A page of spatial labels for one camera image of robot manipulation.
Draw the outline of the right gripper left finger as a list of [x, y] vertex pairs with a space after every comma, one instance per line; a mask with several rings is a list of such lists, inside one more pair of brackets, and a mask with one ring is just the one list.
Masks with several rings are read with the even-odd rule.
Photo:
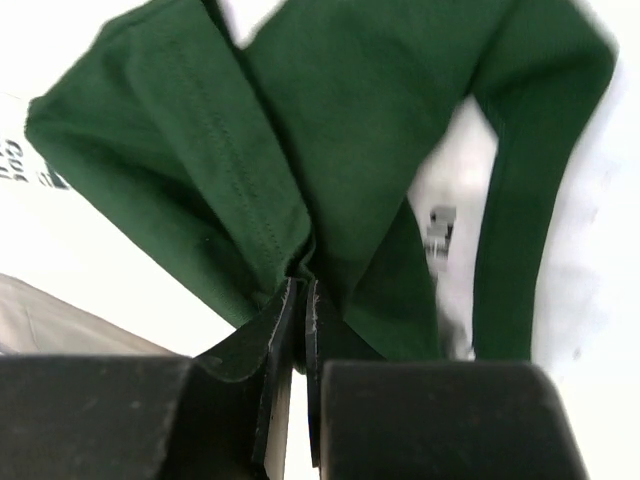
[[299, 284], [193, 360], [164, 462], [167, 479], [284, 476]]

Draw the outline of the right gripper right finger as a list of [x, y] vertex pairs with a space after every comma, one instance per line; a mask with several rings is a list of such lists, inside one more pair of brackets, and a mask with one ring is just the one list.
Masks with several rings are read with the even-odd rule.
[[318, 280], [309, 284], [305, 310], [305, 366], [311, 462], [320, 466], [321, 391], [324, 364], [331, 360], [383, 360], [340, 316]]

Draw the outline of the white and green t-shirt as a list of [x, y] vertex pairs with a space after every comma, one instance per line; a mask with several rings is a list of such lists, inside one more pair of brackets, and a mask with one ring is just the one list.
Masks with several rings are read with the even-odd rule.
[[233, 326], [319, 281], [389, 360], [440, 355], [407, 197], [456, 108], [498, 138], [473, 284], [480, 360], [528, 360], [570, 155], [614, 46], [571, 1], [288, 1], [246, 47], [213, 1], [110, 20], [27, 111], [27, 141]]

